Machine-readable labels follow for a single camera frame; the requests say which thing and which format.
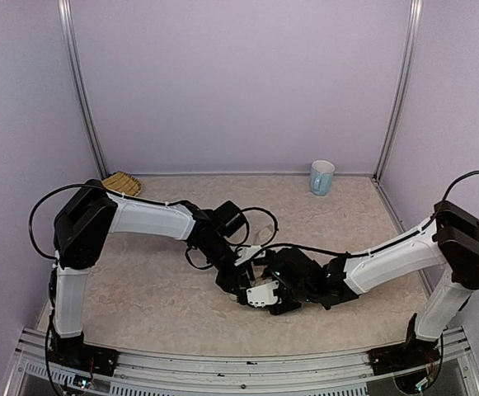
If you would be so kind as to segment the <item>beige folding umbrella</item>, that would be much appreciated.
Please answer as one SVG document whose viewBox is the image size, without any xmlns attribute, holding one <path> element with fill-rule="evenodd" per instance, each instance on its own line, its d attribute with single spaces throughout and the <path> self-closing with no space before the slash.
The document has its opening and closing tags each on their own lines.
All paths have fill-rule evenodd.
<svg viewBox="0 0 479 396">
<path fill-rule="evenodd" d="M 246 245 L 261 245 L 263 243 L 268 243 L 274 235 L 275 226 L 272 224 L 267 224 L 262 229 L 256 231 L 252 240 L 250 242 L 246 242 Z M 237 297 L 237 302 L 240 305 L 247 305 L 247 297 L 245 295 L 240 295 Z"/>
</svg>

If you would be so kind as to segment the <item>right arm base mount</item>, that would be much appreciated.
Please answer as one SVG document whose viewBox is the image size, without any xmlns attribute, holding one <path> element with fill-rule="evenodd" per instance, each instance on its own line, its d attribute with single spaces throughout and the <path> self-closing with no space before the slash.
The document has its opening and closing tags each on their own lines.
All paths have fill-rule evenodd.
<svg viewBox="0 0 479 396">
<path fill-rule="evenodd" d="M 381 346 L 367 351 L 369 364 L 374 375 L 385 375 L 407 370 L 420 365 L 436 362 L 442 353 L 438 350 L 438 341 L 422 341 L 416 337 L 417 314 L 411 317 L 404 342 L 391 346 Z"/>
</svg>

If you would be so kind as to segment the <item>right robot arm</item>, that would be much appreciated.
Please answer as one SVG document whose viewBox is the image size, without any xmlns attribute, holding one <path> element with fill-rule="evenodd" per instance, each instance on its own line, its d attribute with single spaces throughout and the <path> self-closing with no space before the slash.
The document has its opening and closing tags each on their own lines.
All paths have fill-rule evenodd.
<svg viewBox="0 0 479 396">
<path fill-rule="evenodd" d="M 267 258 L 266 275 L 278 281 L 273 315 L 304 303 L 324 309 L 359 298 L 372 288 L 430 267 L 445 271 L 424 308 L 410 323 L 407 342 L 434 343 L 450 320 L 479 290 L 479 219 L 455 204 L 436 205 L 435 218 L 367 252 L 343 254 L 320 265 L 301 249 L 287 247 Z"/>
</svg>

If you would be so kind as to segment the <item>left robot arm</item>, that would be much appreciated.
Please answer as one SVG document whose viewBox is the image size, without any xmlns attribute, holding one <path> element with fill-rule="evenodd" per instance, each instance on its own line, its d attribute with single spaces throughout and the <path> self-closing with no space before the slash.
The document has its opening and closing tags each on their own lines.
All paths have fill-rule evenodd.
<svg viewBox="0 0 479 396">
<path fill-rule="evenodd" d="M 58 338 L 81 339 L 82 309 L 89 272 L 111 233 L 137 233 L 185 242 L 218 271 L 218 286 L 240 295 L 250 285 L 246 264 L 261 250 L 228 238 L 247 221 L 231 201 L 203 210 L 188 200 L 153 202 L 108 191 L 91 179 L 80 186 L 54 220 L 55 287 L 51 298 Z"/>
</svg>

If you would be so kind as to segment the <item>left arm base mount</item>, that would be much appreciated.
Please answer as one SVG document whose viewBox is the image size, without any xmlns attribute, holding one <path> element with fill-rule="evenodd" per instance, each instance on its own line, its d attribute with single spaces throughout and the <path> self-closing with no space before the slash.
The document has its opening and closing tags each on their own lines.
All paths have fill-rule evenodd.
<svg viewBox="0 0 479 396">
<path fill-rule="evenodd" d="M 55 330 L 51 331 L 49 362 L 94 375 L 112 377 L 118 357 L 119 352 L 115 349 L 85 343 L 83 333 L 77 337 L 61 338 Z"/>
</svg>

